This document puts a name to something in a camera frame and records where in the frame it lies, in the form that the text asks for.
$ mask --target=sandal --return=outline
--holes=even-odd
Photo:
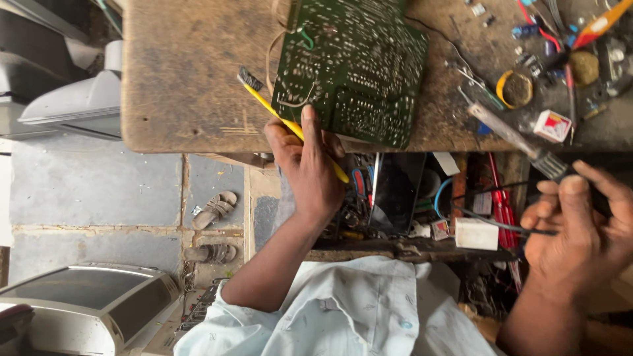
[[[215,224],[224,215],[233,211],[235,203],[237,203],[235,193],[230,191],[218,193],[194,217],[191,225],[195,230],[202,230],[209,224]]]
[[[237,249],[226,243],[187,247],[182,251],[185,262],[224,265],[233,260]]]

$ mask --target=brush bristles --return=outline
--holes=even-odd
[[[239,74],[237,75],[237,78],[243,84],[248,84],[251,88],[255,89],[255,91],[260,91],[261,87],[264,86],[264,83],[258,81],[257,78],[255,78],[253,74],[250,74],[243,65],[239,66]]]

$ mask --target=white television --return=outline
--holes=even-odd
[[[34,308],[27,333],[34,350],[116,356],[178,296],[160,270],[91,262],[0,289],[0,311]]]

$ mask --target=wooden table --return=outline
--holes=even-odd
[[[475,17],[463,0],[408,1],[407,15],[442,30],[457,41],[473,69],[489,85],[514,66],[514,49],[521,45],[542,56],[542,40],[516,41],[510,29],[523,23],[518,6],[510,0],[480,0],[487,13]],[[604,11],[594,0],[560,0],[567,22]],[[484,18],[496,21],[484,28]],[[265,78],[265,55],[280,31],[269,1],[131,0],[125,14],[122,132],[125,144],[143,153],[267,152],[262,128],[270,114],[238,83],[238,66],[246,65]],[[468,118],[466,104],[456,87],[474,88],[445,60],[456,60],[450,45],[430,33],[430,56],[419,95],[418,115],[409,151],[504,151],[513,149],[499,137],[476,134],[477,122]],[[271,69],[277,67],[279,49]],[[507,121],[530,130],[538,113],[551,108],[567,113],[562,84],[544,90],[537,86],[525,108],[504,114]],[[607,112],[585,123],[573,148],[546,144],[555,150],[627,151],[633,149],[630,132],[633,93],[611,101]],[[348,151],[385,151],[380,146],[346,143]]]

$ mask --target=green circuit board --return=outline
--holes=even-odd
[[[272,107],[301,121],[394,148],[409,145],[428,38],[404,23],[406,0],[294,0]]]

